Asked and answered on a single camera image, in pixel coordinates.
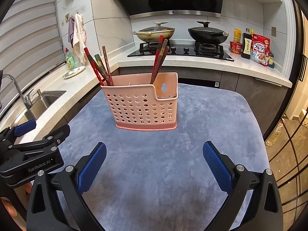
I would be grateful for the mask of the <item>person's left hand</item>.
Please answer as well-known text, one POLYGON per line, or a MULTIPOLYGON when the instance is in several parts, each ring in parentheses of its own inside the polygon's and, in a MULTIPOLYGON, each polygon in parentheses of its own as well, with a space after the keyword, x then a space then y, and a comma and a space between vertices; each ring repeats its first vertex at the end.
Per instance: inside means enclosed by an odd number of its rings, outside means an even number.
POLYGON ((10 198, 6 197, 4 192, 7 192, 8 189, 13 190, 19 201, 23 205, 24 209, 27 210, 29 204, 30 193, 32 190, 32 184, 30 182, 18 187, 18 188, 10 188, 5 183, 1 183, 1 201, 11 215, 12 218, 16 217, 18 211, 15 208, 15 204, 11 201, 10 198))

